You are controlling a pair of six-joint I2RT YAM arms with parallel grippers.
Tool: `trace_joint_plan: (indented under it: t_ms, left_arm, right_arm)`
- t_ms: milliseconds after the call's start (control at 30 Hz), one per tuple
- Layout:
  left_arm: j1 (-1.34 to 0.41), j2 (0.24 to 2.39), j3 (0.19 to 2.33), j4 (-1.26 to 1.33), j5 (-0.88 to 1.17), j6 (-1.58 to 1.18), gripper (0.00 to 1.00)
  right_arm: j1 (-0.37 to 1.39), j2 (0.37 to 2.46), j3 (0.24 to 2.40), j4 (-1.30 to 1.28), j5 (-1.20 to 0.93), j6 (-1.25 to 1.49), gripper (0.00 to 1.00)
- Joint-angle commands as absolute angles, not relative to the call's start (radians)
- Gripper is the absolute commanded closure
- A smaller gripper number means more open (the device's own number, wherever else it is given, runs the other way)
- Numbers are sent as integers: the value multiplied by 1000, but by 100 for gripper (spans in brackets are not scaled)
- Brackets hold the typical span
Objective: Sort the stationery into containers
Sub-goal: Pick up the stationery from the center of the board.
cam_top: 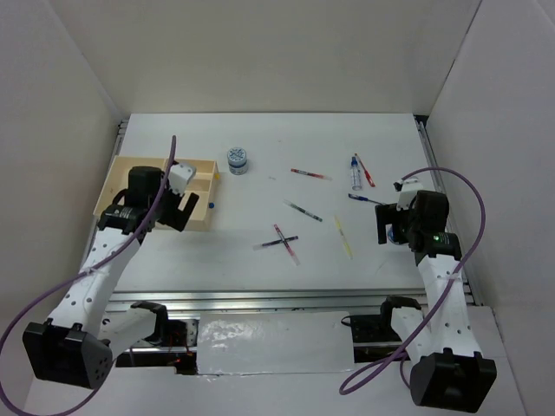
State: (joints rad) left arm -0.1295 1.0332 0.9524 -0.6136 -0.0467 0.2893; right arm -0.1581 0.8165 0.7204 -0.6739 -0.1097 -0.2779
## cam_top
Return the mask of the red ballpoint pen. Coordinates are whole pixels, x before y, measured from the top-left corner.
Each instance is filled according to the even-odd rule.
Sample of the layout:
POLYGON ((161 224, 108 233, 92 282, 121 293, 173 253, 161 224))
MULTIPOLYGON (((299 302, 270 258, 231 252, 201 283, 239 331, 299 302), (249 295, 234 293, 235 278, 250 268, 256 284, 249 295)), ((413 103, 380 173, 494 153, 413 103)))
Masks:
POLYGON ((370 187, 375 187, 375 182, 374 182, 372 176, 370 175, 368 169, 367 169, 366 166, 363 164, 360 155, 359 155, 358 153, 355 153, 355 157, 356 157, 357 162, 359 163, 360 167, 362 168, 362 172, 363 172, 363 174, 364 174, 365 179, 366 179, 367 182, 369 183, 369 186, 370 186, 370 187))

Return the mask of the blue capped glue bottle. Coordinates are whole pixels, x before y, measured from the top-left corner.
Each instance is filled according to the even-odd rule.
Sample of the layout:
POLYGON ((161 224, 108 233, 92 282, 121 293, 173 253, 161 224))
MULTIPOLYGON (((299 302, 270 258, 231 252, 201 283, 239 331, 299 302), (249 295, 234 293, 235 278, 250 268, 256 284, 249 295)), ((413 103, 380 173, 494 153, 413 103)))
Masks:
POLYGON ((360 191, 362 189, 361 175, 360 175, 359 165, 358 165, 356 156, 351 157, 350 180, 351 180, 351 189, 353 191, 360 191))

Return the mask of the purple gel pen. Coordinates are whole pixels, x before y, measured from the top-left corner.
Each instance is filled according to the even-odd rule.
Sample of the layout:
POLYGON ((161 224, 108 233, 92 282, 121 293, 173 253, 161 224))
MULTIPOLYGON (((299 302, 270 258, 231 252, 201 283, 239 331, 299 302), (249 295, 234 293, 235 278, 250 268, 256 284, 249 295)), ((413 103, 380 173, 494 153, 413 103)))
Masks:
POLYGON ((262 249, 269 248, 269 247, 272 247, 272 246, 275 246, 275 245, 284 244, 284 242, 289 243, 289 242, 295 241, 295 240, 298 240, 298 236, 286 237, 284 240, 277 239, 277 240, 273 240, 273 241, 262 243, 262 244, 255 244, 253 246, 253 249, 254 250, 262 250, 262 249))

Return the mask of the blue white round jar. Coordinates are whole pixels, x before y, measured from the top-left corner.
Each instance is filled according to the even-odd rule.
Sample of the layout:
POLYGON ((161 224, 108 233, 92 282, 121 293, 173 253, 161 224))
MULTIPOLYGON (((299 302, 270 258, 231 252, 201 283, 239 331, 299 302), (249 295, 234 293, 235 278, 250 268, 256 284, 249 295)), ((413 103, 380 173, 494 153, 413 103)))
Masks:
POLYGON ((248 171, 247 152, 242 147, 233 147, 227 152, 227 163, 230 173, 242 175, 248 171))

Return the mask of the red gel pen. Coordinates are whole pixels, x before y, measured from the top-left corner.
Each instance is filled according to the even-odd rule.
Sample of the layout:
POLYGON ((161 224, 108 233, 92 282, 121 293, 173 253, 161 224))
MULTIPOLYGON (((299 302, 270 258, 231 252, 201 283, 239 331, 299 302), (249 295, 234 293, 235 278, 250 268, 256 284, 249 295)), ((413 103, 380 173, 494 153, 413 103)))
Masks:
POLYGON ((291 168, 290 172, 293 172, 295 174, 300 174, 300 175, 304 175, 304 176, 308 176, 308 177, 312 177, 312 178, 316 178, 316 179, 322 179, 322 180, 328 180, 331 181, 332 178, 320 173, 315 173, 315 172, 307 172, 305 170, 300 170, 300 169, 296 169, 296 168, 291 168))

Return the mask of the green gel pen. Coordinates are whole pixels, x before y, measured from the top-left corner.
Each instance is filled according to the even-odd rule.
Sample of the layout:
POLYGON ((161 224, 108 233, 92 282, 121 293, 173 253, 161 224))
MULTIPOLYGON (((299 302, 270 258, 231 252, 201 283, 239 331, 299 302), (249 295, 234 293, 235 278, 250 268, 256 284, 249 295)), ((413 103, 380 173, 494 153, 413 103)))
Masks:
POLYGON ((312 213, 312 212, 310 212, 310 211, 305 210, 305 209, 302 208, 301 206, 296 205, 296 204, 292 203, 291 201, 289 201, 289 200, 287 200, 287 199, 284 199, 283 202, 284 202, 287 206, 289 206, 290 208, 292 208, 292 209, 294 209, 294 210, 296 210, 296 211, 298 211, 298 212, 304 214, 305 216, 307 216, 307 217, 309 217, 309 218, 312 218, 312 219, 314 219, 314 220, 316 220, 316 221, 318 221, 318 222, 320 222, 320 223, 323 222, 323 219, 322 219, 321 217, 319 217, 318 215, 316 215, 316 214, 314 214, 314 213, 312 213))

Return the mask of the pink gel pen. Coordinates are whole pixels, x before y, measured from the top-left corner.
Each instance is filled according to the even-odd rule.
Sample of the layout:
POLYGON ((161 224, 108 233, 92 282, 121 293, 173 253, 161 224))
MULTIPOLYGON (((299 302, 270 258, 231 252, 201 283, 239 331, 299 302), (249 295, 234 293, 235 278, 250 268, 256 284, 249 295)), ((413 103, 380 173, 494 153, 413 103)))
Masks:
POLYGON ((279 235, 279 237, 280 237, 282 243, 284 244, 285 249, 287 249, 288 253, 290 254, 290 256, 291 256, 292 261, 294 262, 294 264, 295 264, 296 266, 300 265, 300 262, 299 262, 299 260, 298 260, 298 258, 297 258, 297 254, 296 254, 295 251, 291 248, 289 242, 286 240, 286 238, 285 238, 283 232, 281 231, 281 229, 278 227, 277 224, 274 224, 273 227, 274 227, 274 230, 276 231, 276 233, 279 235))

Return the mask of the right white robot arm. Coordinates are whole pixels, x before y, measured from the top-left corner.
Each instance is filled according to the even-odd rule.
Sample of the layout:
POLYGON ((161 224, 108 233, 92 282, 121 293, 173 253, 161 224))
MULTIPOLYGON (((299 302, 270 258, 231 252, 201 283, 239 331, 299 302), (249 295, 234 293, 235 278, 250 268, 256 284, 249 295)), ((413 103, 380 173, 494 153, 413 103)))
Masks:
POLYGON ((477 413, 497 378, 494 360, 482 354, 468 318, 462 254, 446 231, 447 196, 406 186, 395 204, 375 208, 379 244, 406 244, 424 283, 428 312, 412 298, 389 296, 378 328, 399 339, 412 362, 409 390, 417 406, 477 413))

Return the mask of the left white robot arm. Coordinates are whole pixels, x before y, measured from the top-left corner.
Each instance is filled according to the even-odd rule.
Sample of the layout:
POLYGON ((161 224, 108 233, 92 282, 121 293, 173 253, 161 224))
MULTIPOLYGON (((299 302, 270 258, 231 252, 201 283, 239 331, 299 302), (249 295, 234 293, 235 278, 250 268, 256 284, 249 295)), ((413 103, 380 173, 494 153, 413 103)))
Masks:
POLYGON ((196 169, 173 162, 166 170, 135 166, 127 187, 101 213, 95 240, 66 296, 43 323, 30 323, 23 345, 35 377, 95 390, 114 359, 138 341, 164 344, 171 335, 165 306, 135 302, 117 318, 104 313, 121 275, 156 224, 186 228, 199 201, 186 186, 196 169))

